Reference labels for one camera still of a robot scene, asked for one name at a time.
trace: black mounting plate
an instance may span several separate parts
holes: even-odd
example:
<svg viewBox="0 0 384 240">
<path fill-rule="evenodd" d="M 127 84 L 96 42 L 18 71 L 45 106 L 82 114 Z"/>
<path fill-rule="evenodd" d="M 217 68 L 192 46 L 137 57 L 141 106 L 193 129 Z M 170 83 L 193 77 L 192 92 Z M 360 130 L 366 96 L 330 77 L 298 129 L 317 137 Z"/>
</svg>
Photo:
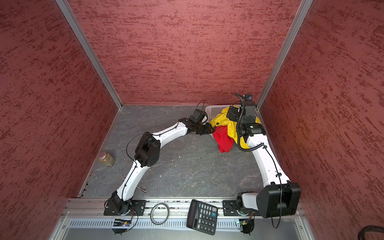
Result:
<svg viewBox="0 0 384 240">
<path fill-rule="evenodd" d="M 136 212 L 135 215 L 143 216 L 146 202 L 147 202 L 146 200 L 131 200 L 133 209 Z M 119 215 L 116 211 L 113 211 L 112 208 L 106 208 L 104 210 L 104 216 L 121 216 L 121 215 Z"/>
<path fill-rule="evenodd" d="M 223 212 L 224 216 L 241 216 L 236 209 L 236 200 L 223 200 Z M 253 211 L 254 216 L 260 216 L 259 211 Z"/>
<path fill-rule="evenodd" d="M 137 214 L 139 216 L 143 216 L 146 202 L 147 202 L 146 200 L 132 200 L 131 201 L 133 209 L 137 212 Z"/>
</svg>

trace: red textured wall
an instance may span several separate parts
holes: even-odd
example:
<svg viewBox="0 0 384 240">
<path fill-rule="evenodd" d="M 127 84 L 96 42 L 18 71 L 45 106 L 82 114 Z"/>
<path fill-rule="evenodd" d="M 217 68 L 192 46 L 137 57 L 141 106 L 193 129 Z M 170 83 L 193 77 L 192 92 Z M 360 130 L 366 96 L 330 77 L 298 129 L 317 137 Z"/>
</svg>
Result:
<svg viewBox="0 0 384 240">
<path fill-rule="evenodd" d="M 68 1 L 125 104 L 258 97 L 301 2 Z"/>
<path fill-rule="evenodd" d="M 384 225 L 383 9 L 315 0 L 262 106 L 316 240 Z"/>
<path fill-rule="evenodd" d="M 44 240 L 117 107 L 54 0 L 0 6 L 0 239 Z"/>
</svg>

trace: black cable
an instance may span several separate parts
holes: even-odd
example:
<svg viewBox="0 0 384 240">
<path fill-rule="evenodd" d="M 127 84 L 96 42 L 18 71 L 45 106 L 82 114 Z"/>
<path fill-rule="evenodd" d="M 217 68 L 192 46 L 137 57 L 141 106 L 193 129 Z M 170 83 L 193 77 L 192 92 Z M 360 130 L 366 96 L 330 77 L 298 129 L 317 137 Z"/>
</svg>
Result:
<svg viewBox="0 0 384 240">
<path fill-rule="evenodd" d="M 200 103 L 201 103 L 202 101 L 204 101 L 204 103 L 203 103 L 203 108 L 202 108 L 202 110 L 204 111 L 205 100 L 201 100 L 201 101 L 198 103 L 198 105 L 196 106 L 196 108 L 200 105 Z"/>
<path fill-rule="evenodd" d="M 125 187 L 127 186 L 127 182 L 129 180 L 129 178 L 132 176 L 133 172 L 135 171 L 135 169 L 137 168 L 137 163 L 135 161 L 133 161 L 136 165 L 133 169 L 133 171 L 131 172 L 131 174 L 129 175 L 128 179 L 125 181 L 125 184 L 124 184 L 124 187 L 122 188 L 122 192 L 121 192 L 121 200 L 124 201 L 124 199 L 122 198 L 122 196 L 124 195 L 124 189 Z"/>
<path fill-rule="evenodd" d="M 137 214 L 136 222 L 135 222 L 135 224 L 134 224 L 130 229 L 127 230 L 127 232 L 128 232 L 129 230 L 131 230 L 132 228 L 134 228 L 134 227 L 136 226 L 136 223 L 139 221 L 139 214 L 138 214 L 137 211 L 133 208 L 133 215 L 135 215 L 135 213 Z"/>
<path fill-rule="evenodd" d="M 268 152 L 268 150 L 266 149 L 266 147 L 265 147 L 264 149 L 266 150 L 266 152 L 268 153 L 268 155 L 272 158 L 273 164 L 275 165 L 275 168 L 276 168 L 277 176 L 279 177 L 279 181 L 280 181 L 280 216 L 279 216 L 279 221 L 277 222 L 276 227 L 275 227 L 275 225 L 273 224 L 273 218 L 271 218 L 272 226 L 274 227 L 274 229 L 277 229 L 277 228 L 279 227 L 279 224 L 280 224 L 281 214 L 282 214 L 282 210 L 283 210 L 283 206 L 281 205 L 281 199 L 282 199 L 282 197 L 283 197 L 283 185 L 281 184 L 281 178 L 280 178 L 280 175 L 279 175 L 279 171 L 277 170 L 277 166 L 276 166 L 275 160 L 273 159 L 273 157 L 271 156 L 271 154 Z"/>
<path fill-rule="evenodd" d="M 135 160 L 134 160 L 133 158 L 131 158 L 131 156 L 128 154 L 128 145 L 132 142 L 132 140 L 133 140 L 134 138 L 136 138 L 136 137 L 138 137 L 138 136 L 140 136 L 140 135 L 144 135 L 144 134 L 150 134 L 150 133 L 145 132 L 145 133 L 140 133 L 140 134 L 134 136 L 134 137 L 127 143 L 127 146 L 125 147 L 125 152 L 127 153 L 128 157 L 129 157 L 130 159 L 132 159 L 132 161 L 135 161 Z"/>
<path fill-rule="evenodd" d="M 110 198 L 108 198 L 105 202 L 104 202 L 104 208 L 106 208 L 107 207 L 107 202 L 109 201 L 111 199 L 111 197 Z"/>
<path fill-rule="evenodd" d="M 238 103 L 238 102 L 240 102 L 240 101 L 234 102 L 231 106 L 235 105 L 235 103 Z"/>
<path fill-rule="evenodd" d="M 166 132 L 169 132 L 169 131 L 171 131 L 171 130 L 173 130 L 173 129 L 175 129 L 175 128 L 177 128 L 177 126 L 179 125 L 179 122 L 180 122 L 180 119 L 178 119 L 177 120 L 177 124 L 176 124 L 176 126 L 174 127 L 174 128 L 172 128 L 172 129 L 169 129 L 168 131 L 166 131 Z M 157 135 L 155 135 L 155 134 L 152 134 L 153 136 L 161 136 L 162 134 L 164 134 L 164 133 L 166 133 L 166 132 L 162 132 L 162 133 L 160 133 L 160 134 L 157 134 Z"/>
<path fill-rule="evenodd" d="M 384 233 L 384 227 L 381 226 L 375 226 L 375 225 L 368 225 L 363 227 L 359 233 L 358 233 L 358 240 L 365 240 L 365 233 L 366 232 L 379 232 Z"/>
<path fill-rule="evenodd" d="M 241 101 L 242 105 L 244 106 L 245 98 L 244 98 L 243 96 L 239 95 L 238 93 L 233 93 L 233 94 L 234 94 L 235 96 L 237 96 L 238 98 L 240 98 L 240 101 Z M 241 144 L 240 144 L 240 138 L 241 138 L 241 136 L 240 136 L 240 121 L 241 121 L 241 118 L 243 117 L 244 110 L 245 110 L 244 108 L 241 108 L 240 115 L 239 115 L 239 117 L 238 117 L 238 119 L 237 119 L 237 124 L 236 124 L 237 147 L 238 147 L 241 151 L 243 151 L 243 152 L 251 152 L 251 151 L 253 151 L 253 150 L 256 150 L 256 149 L 262 147 L 264 144 L 262 144 L 262 145 L 259 144 L 259 145 L 256 145 L 256 146 L 254 146 L 254 147 L 251 147 L 251 148 L 242 148 L 242 147 L 241 147 Z"/>
</svg>

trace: vent grille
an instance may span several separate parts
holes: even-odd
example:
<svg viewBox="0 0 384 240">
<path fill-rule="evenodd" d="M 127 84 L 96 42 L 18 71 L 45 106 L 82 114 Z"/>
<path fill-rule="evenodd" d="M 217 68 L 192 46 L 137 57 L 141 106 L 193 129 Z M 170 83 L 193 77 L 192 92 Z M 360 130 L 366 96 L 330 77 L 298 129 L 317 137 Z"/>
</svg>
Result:
<svg viewBox="0 0 384 240">
<path fill-rule="evenodd" d="M 205 108 L 205 112 L 208 114 L 208 121 L 207 122 L 210 122 L 213 118 L 215 118 L 218 114 L 220 114 L 221 111 L 223 111 L 224 108 L 227 108 L 229 106 L 230 105 L 212 105 L 212 106 L 207 106 Z"/>
<path fill-rule="evenodd" d="M 113 227 L 114 219 L 97 219 L 97 218 L 72 218 L 68 228 L 130 228 L 127 227 Z M 238 219 L 236 218 L 221 218 L 217 221 L 216 229 L 222 230 L 238 230 L 240 225 L 237 223 Z M 190 229 L 186 227 L 187 219 L 176 218 L 176 219 L 168 219 L 168 221 L 162 225 L 155 225 L 148 218 L 139 218 L 135 228 L 166 228 L 166 229 Z"/>
</svg>

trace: red cloth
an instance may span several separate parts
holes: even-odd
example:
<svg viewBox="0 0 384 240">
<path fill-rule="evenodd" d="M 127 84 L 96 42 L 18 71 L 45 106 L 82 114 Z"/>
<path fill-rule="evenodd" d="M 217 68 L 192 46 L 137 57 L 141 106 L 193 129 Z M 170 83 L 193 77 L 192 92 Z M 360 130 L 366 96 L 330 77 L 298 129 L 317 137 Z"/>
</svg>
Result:
<svg viewBox="0 0 384 240">
<path fill-rule="evenodd" d="M 233 139 L 228 136 L 227 126 L 218 126 L 213 133 L 213 136 L 218 143 L 218 149 L 221 153 L 229 152 L 233 145 Z"/>
</svg>

